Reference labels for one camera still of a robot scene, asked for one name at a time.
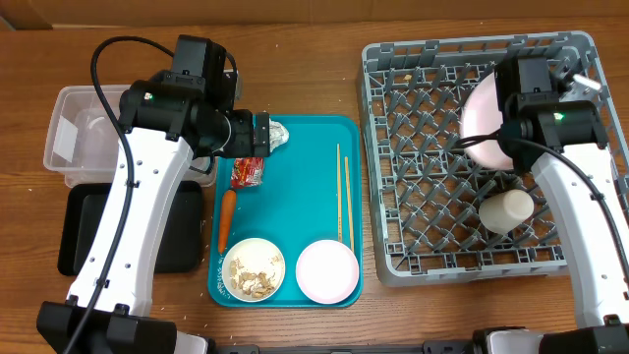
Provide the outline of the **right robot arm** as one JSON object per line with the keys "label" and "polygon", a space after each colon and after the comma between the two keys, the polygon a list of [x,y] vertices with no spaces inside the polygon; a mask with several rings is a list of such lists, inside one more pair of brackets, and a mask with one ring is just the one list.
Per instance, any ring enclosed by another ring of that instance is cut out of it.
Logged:
{"label": "right robot arm", "polygon": [[575,301],[574,330],[475,332],[474,353],[625,353],[628,222],[608,136],[593,98],[601,85],[555,78],[543,56],[505,59],[469,96],[463,148],[485,167],[532,173],[554,219]]}

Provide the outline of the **grey dish rack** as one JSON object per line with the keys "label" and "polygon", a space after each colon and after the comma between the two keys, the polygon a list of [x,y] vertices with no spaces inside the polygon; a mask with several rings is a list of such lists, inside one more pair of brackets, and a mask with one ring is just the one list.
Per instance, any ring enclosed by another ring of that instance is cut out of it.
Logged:
{"label": "grey dish rack", "polygon": [[[391,287],[564,273],[542,191],[531,176],[486,169],[457,148],[463,107],[500,61],[541,55],[558,79],[602,81],[582,31],[373,43],[362,53],[361,124],[370,179],[376,273]],[[526,192],[534,213],[514,230],[486,230],[482,201]]]}

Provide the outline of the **wooden chopstick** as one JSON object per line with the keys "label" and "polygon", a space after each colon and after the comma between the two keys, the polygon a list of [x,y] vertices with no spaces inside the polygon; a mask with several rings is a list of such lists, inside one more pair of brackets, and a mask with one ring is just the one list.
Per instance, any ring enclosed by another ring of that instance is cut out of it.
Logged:
{"label": "wooden chopstick", "polygon": [[355,252],[355,239],[354,239],[354,224],[353,224],[353,206],[351,195],[351,183],[350,183],[350,166],[348,156],[344,156],[345,167],[345,187],[346,187],[346,199],[347,199],[347,215],[348,215],[348,227],[349,227],[349,239],[350,249]]}
{"label": "wooden chopstick", "polygon": [[340,144],[336,145],[336,190],[337,190],[337,241],[343,242],[343,212]]}

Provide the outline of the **red snack wrapper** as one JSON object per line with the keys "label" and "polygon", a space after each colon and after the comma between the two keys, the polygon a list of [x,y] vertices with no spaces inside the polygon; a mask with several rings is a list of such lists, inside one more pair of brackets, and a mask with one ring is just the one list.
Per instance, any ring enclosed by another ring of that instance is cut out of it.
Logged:
{"label": "red snack wrapper", "polygon": [[234,160],[230,185],[232,189],[259,186],[264,170],[263,157],[245,157]]}

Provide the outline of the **black plastic tray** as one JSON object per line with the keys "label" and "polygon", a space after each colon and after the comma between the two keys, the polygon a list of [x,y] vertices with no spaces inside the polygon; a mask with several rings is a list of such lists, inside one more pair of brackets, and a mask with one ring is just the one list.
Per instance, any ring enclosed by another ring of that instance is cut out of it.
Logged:
{"label": "black plastic tray", "polygon": [[[109,183],[82,184],[70,191],[57,262],[61,274],[73,276],[80,272],[94,241],[110,188]],[[201,186],[193,181],[181,183],[158,251],[157,273],[189,272],[199,265],[202,211]]]}

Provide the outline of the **white bowl with peanuts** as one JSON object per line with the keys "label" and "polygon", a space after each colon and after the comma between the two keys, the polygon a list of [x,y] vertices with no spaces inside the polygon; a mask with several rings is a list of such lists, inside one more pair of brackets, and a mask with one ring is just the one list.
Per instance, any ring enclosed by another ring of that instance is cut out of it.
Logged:
{"label": "white bowl with peanuts", "polygon": [[222,259],[220,278],[227,293],[245,303],[271,298],[281,287],[286,263],[280,249],[261,238],[231,247]]}

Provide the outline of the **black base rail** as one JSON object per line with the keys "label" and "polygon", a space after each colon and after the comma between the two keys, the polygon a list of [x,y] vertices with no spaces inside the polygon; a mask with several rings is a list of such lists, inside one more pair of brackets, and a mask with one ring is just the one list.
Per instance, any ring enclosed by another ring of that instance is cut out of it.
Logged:
{"label": "black base rail", "polygon": [[482,354],[479,343],[471,340],[431,340],[416,345],[358,345],[358,346],[293,346],[259,347],[257,345],[218,346],[216,354]]}

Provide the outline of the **teal plastic tray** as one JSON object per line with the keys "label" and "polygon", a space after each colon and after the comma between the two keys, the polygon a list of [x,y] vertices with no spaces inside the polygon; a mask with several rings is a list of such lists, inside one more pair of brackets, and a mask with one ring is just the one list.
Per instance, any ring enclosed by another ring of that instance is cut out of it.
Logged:
{"label": "teal plastic tray", "polygon": [[229,246],[249,238],[275,244],[286,262],[280,289],[261,308],[313,308],[295,273],[309,244],[337,240],[336,145],[340,144],[343,242],[350,248],[344,156],[349,158],[355,256],[363,256],[361,136],[350,118],[340,115],[274,115],[289,132],[286,144],[264,161],[262,183],[237,192]]}

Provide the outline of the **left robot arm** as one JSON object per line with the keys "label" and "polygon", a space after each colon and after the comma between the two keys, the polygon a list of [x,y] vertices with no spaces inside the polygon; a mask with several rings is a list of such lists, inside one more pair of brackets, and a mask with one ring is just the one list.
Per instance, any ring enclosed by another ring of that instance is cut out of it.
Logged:
{"label": "left robot arm", "polygon": [[116,172],[95,238],[64,302],[44,302],[36,327],[58,353],[212,353],[215,342],[153,319],[157,254],[194,159],[267,157],[269,117],[234,106],[238,70],[221,45],[181,35],[172,65],[133,83],[108,118]]}

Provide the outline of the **large white plate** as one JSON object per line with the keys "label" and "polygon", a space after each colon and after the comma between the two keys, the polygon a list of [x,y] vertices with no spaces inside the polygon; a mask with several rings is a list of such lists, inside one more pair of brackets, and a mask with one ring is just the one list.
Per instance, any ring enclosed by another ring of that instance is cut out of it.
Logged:
{"label": "large white plate", "polygon": [[[480,81],[467,98],[460,119],[460,137],[489,135],[498,130],[503,118],[497,103],[495,78],[494,73],[491,73]],[[483,168],[513,169],[512,158],[501,150],[495,140],[466,147],[465,153]]]}

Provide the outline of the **clear plastic bin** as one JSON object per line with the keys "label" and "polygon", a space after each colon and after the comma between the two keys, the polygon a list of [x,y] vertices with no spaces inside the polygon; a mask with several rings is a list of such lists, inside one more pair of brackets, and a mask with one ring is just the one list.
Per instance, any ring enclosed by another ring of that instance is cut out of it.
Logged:
{"label": "clear plastic bin", "polygon": [[65,184],[110,183],[119,138],[92,86],[62,88],[48,128],[43,165],[65,176]]}

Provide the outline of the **orange carrot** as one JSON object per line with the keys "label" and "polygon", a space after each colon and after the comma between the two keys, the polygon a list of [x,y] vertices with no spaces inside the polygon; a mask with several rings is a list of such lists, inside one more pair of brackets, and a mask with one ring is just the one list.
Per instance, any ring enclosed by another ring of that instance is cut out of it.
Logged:
{"label": "orange carrot", "polygon": [[227,248],[227,241],[237,204],[237,198],[237,193],[232,189],[228,189],[222,198],[217,241],[217,250],[220,255],[222,255]]}

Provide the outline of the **white cup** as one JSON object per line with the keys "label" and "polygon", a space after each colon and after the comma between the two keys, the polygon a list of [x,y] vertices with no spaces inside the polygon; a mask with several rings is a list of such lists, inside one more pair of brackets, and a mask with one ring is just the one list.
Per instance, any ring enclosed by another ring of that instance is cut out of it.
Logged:
{"label": "white cup", "polygon": [[534,201],[526,192],[510,190],[484,200],[479,217],[488,231],[506,234],[527,220],[534,209]]}

